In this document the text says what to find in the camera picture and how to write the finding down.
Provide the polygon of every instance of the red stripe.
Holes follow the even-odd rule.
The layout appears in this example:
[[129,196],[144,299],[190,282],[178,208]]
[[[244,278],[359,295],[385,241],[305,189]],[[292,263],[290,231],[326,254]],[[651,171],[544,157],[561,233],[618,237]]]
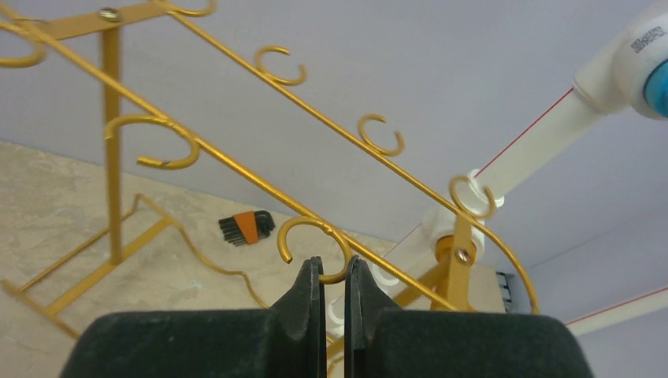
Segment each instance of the red stripe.
[[660,293],[660,292],[662,292],[662,291],[666,291],[666,290],[668,290],[668,287],[664,287],[663,289],[658,289],[657,291],[653,291],[652,293],[649,293],[649,294],[641,295],[641,296],[638,297],[638,298],[630,299],[630,300],[628,300],[628,301],[626,301],[626,302],[619,303],[618,305],[615,305],[615,306],[612,306],[612,307],[608,307],[607,309],[602,309],[602,310],[597,311],[597,312],[595,312],[595,313],[590,313],[589,315],[587,315],[587,316],[585,316],[585,317],[581,317],[581,318],[576,319],[576,320],[574,320],[574,321],[570,321],[570,322],[566,323],[566,325],[573,324],[573,323],[575,323],[575,322],[577,322],[577,321],[583,321],[584,319],[588,319],[588,318],[590,318],[590,317],[595,317],[596,315],[600,315],[601,313],[605,313],[605,312],[610,311],[610,310],[612,310],[612,309],[616,309],[616,308],[618,308],[618,307],[622,307],[622,306],[628,305],[628,304],[631,303],[631,302],[640,301],[642,298],[646,298],[646,297],[649,297],[650,295],[658,294],[658,293]]
[[552,106],[550,106],[549,109],[545,110],[545,112],[544,112],[543,114],[541,114],[540,117],[536,118],[536,120],[533,121],[533,122],[532,122],[532,123],[531,123],[531,124],[530,124],[530,125],[529,125],[529,126],[528,126],[528,127],[521,133],[521,134],[520,134],[520,135],[518,135],[515,139],[513,139],[513,141],[510,142],[510,144],[507,145],[506,148],[504,148],[503,150],[501,150],[501,152],[499,152],[496,156],[494,156],[494,158],[493,158],[492,160],[490,160],[489,163],[487,163],[484,167],[482,167],[482,169],[481,169],[478,173],[476,173],[475,177],[478,177],[478,175],[480,175],[480,174],[481,174],[481,173],[482,173],[488,166],[492,165],[492,163],[493,163],[494,161],[496,161],[496,159],[498,159],[501,155],[503,155],[504,152],[506,152],[511,146],[513,146],[518,140],[520,140],[520,138],[521,138],[524,134],[526,134],[529,130],[531,130],[531,128],[532,128],[533,126],[535,126],[540,120],[542,120],[543,117],[547,116],[547,114],[550,113],[550,111],[551,111],[552,109],[554,109],[555,106],[557,106],[557,105],[558,105],[564,98],[566,98],[566,96],[569,95],[570,92],[572,92],[572,91],[573,91],[573,88],[570,88],[570,89],[569,89],[569,90],[568,90],[562,97],[559,98],[559,100],[557,100],[557,102],[555,102],[554,104],[552,104]]

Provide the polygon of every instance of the gold metal rack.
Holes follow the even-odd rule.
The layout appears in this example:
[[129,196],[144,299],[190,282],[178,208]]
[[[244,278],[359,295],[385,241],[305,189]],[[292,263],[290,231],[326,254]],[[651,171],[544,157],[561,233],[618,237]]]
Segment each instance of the gold metal rack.
[[[28,306],[33,308],[33,310],[41,313],[46,319],[58,326],[61,330],[76,338],[79,336],[79,332],[61,320],[58,317],[58,313],[79,298],[85,291],[96,285],[97,282],[111,273],[118,265],[130,258],[165,228],[174,226],[179,230],[191,252],[200,261],[222,274],[242,276],[253,298],[260,306],[266,307],[266,304],[254,292],[245,272],[232,272],[213,264],[193,245],[188,238],[184,227],[163,209],[156,206],[146,196],[137,194],[132,208],[125,214],[121,213],[121,128],[128,124],[142,123],[156,124],[168,128],[188,143],[191,150],[188,156],[172,161],[161,161],[152,157],[140,156],[137,160],[137,164],[155,169],[185,169],[193,165],[198,160],[200,152],[204,151],[212,158],[223,165],[228,166],[231,170],[238,173],[246,180],[272,195],[278,201],[301,214],[301,217],[296,217],[285,222],[278,232],[278,250],[280,256],[286,263],[290,263],[292,260],[286,238],[289,230],[294,226],[299,224],[313,225],[319,227],[327,235],[333,237],[343,251],[345,265],[337,274],[321,276],[321,282],[324,284],[336,284],[344,280],[347,263],[351,259],[352,250],[354,250],[407,285],[407,288],[404,291],[394,297],[394,300],[401,306],[407,306],[414,302],[420,295],[424,295],[432,301],[432,309],[471,311],[473,308],[471,308],[467,298],[468,279],[469,268],[475,262],[476,253],[475,246],[471,243],[471,231],[472,228],[476,228],[496,244],[517,269],[518,275],[521,277],[529,294],[532,313],[538,313],[538,300],[535,290],[533,289],[533,285],[521,263],[506,244],[479,221],[480,219],[490,217],[495,212],[493,196],[489,189],[485,188],[485,194],[487,195],[490,208],[488,209],[488,212],[483,215],[471,213],[457,197],[455,186],[458,183],[466,182],[468,178],[465,176],[455,177],[451,181],[449,194],[452,197],[454,204],[449,202],[446,198],[427,187],[421,181],[388,159],[388,157],[396,156],[403,151],[404,141],[401,133],[395,132],[397,147],[393,150],[378,146],[370,140],[365,130],[366,123],[369,120],[384,123],[385,119],[382,116],[377,114],[367,114],[363,116],[358,122],[359,139],[333,120],[330,120],[317,111],[301,98],[288,91],[285,87],[300,85],[306,81],[306,68],[303,65],[299,65],[299,77],[290,80],[273,75],[262,64],[262,57],[264,54],[274,52],[289,55],[290,52],[288,49],[280,46],[262,47],[255,54],[254,65],[252,65],[188,19],[189,17],[204,17],[215,10],[216,2],[214,0],[210,0],[208,6],[203,10],[182,9],[167,0],[149,0],[148,2],[139,3],[133,6],[125,6],[118,9],[103,8],[95,13],[87,13],[58,20],[39,20],[23,17],[0,2],[0,14],[8,18],[10,21],[0,21],[0,30],[5,30],[20,36],[28,41],[33,48],[33,52],[24,57],[0,58],[0,67],[24,68],[37,65],[44,60],[46,56],[45,46],[48,46],[67,60],[71,61],[74,65],[80,67],[89,75],[102,82],[104,119],[106,122],[104,142],[106,149],[107,202],[109,207],[108,228],[101,230],[98,234],[81,244],[74,251],[66,254],[59,261],[24,285],[16,286],[7,280],[3,280],[2,286],[7,292],[25,302]],[[261,81],[288,98],[308,114],[315,117],[322,124],[331,128],[334,132],[343,136],[359,149],[365,151],[368,155],[401,176],[404,180],[413,184],[417,189],[428,195],[438,204],[455,213],[455,234],[443,238],[438,242],[436,246],[437,264],[423,276],[414,279],[401,269],[390,264],[373,251],[363,246],[358,240],[332,226],[326,219],[320,217],[314,211],[306,208],[291,196],[285,194],[271,183],[254,174],[251,170],[241,165],[226,153],[217,149],[213,144],[197,135],[191,129],[186,128],[177,120],[171,118],[167,113],[123,85],[120,82],[122,27],[162,16],[170,16],[185,28],[194,32],[215,49],[222,52],[222,54],[231,58],[238,65],[258,77]],[[96,67],[59,42],[63,39],[75,38],[92,33],[100,34],[100,47],[102,52],[101,68]],[[121,115],[120,103],[122,98],[127,98],[138,107],[142,108],[146,113]],[[121,222],[125,221],[137,210],[139,202],[146,203],[152,210],[162,215],[162,219],[151,225],[142,235],[124,245],[121,240]],[[109,234],[111,249],[111,255],[108,261],[103,263],[95,271],[90,273],[79,283],[75,284],[60,298],[57,298],[48,306],[41,305],[28,295],[28,290],[30,288],[42,282],[52,272],[59,269],[67,261],[86,250],[106,234]],[[343,349],[343,339],[328,339],[330,341],[328,347],[328,359],[331,362],[331,370],[335,363],[341,361],[341,358],[338,358],[337,354]]]

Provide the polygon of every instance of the beige surface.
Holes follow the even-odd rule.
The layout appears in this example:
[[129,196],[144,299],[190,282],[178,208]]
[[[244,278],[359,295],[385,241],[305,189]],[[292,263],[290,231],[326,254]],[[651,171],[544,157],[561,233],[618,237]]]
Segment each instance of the beige surface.
[[[101,167],[4,142],[0,142],[0,163],[0,278],[23,284],[106,226]],[[301,262],[309,256],[320,255],[325,272],[340,270],[343,258],[338,246],[316,228],[302,226],[291,231],[288,241],[295,261],[285,265],[276,251],[275,232],[254,246],[233,247],[223,241],[216,220],[253,207],[137,176],[124,175],[123,180],[125,209],[135,193],[148,195],[185,226],[195,245],[211,260],[227,269],[247,271],[268,303],[291,286]],[[282,214],[273,216],[279,227],[288,219]],[[143,208],[124,223],[124,241],[157,219]],[[379,254],[393,245],[352,235]],[[104,261],[107,244],[108,239],[102,239],[31,294],[43,304],[54,300]],[[477,271],[471,287],[473,304],[502,309],[493,270]],[[330,298],[342,292],[342,284],[328,287]],[[248,307],[257,305],[243,281],[222,276],[197,261],[179,233],[170,228],[60,316],[83,330],[96,317],[119,310]],[[2,376],[57,376],[73,340],[4,292],[0,309]]]

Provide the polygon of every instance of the gold rack base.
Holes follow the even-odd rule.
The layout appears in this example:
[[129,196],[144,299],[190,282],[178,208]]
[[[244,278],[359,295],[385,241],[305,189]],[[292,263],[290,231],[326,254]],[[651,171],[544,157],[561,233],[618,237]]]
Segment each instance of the gold rack base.
[[151,240],[153,240],[161,232],[167,229],[167,227],[173,226],[177,230],[179,230],[179,233],[181,234],[181,237],[183,238],[184,242],[187,244],[188,249],[190,249],[190,251],[193,253],[193,255],[195,255],[196,258],[198,258],[198,260],[200,260],[202,263],[204,263],[205,265],[209,266],[210,268],[221,274],[225,274],[227,276],[242,276],[243,279],[246,281],[248,291],[253,296],[255,301],[258,302],[260,306],[266,307],[266,304],[257,296],[255,291],[251,287],[251,282],[249,281],[245,272],[228,271],[215,265],[212,261],[206,258],[206,256],[201,254],[197,250],[197,248],[195,248],[195,245],[192,243],[187,233],[185,232],[184,226],[181,223],[174,220],[174,218],[172,218],[166,211],[164,211],[153,201],[151,201],[147,196],[141,194],[135,195],[135,199],[132,203],[131,209],[127,213],[123,214],[123,216],[121,217],[121,221],[127,220],[129,217],[131,217],[137,212],[137,209],[139,208],[139,202],[143,202],[153,211],[162,215],[162,218],[159,221],[155,222],[153,225],[151,225],[141,235],[137,236],[134,240],[132,240],[130,243],[128,243],[126,246],[123,247],[121,251],[121,261],[119,263],[115,263],[112,260],[112,258],[109,258],[96,270],[88,274],[88,276],[83,278],[79,283],[71,287],[68,291],[66,291],[63,295],[61,295],[59,298],[54,300],[49,305],[46,306],[42,305],[28,294],[28,291],[36,284],[42,282],[49,275],[51,275],[57,269],[66,264],[68,261],[72,260],[74,257],[84,252],[90,246],[98,242],[103,236],[109,234],[109,227],[107,227],[102,229],[97,234],[93,235],[89,240],[83,242],[76,249],[66,254],[63,258],[56,261],[50,267],[44,269],[40,274],[38,274],[32,280],[28,281],[26,284],[19,287],[14,283],[9,282],[8,280],[2,280],[2,288],[8,294],[12,295],[15,298],[18,298],[25,305],[29,306],[37,313],[44,316],[48,321],[50,321],[56,327],[60,328],[63,332],[67,333],[68,335],[70,335],[75,339],[78,339],[80,333],[74,327],[70,326],[69,324],[65,323],[65,321],[63,321],[61,318],[59,318],[58,313],[60,313],[67,306],[71,305],[72,302],[74,302],[77,298],[83,295],[86,291],[90,290],[104,277],[109,275],[114,269],[118,268],[118,266],[120,266],[123,262],[127,261],[139,249],[147,245]]

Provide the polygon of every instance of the screw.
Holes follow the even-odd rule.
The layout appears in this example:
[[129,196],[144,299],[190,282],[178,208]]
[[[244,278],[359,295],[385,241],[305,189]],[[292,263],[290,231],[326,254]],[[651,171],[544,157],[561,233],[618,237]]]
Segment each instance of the screw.
[[98,14],[109,22],[121,22],[121,13],[116,8],[102,8],[98,11]]
[[455,256],[457,256],[457,259],[464,264],[468,264],[469,261],[471,261],[471,255],[463,248],[457,248]]

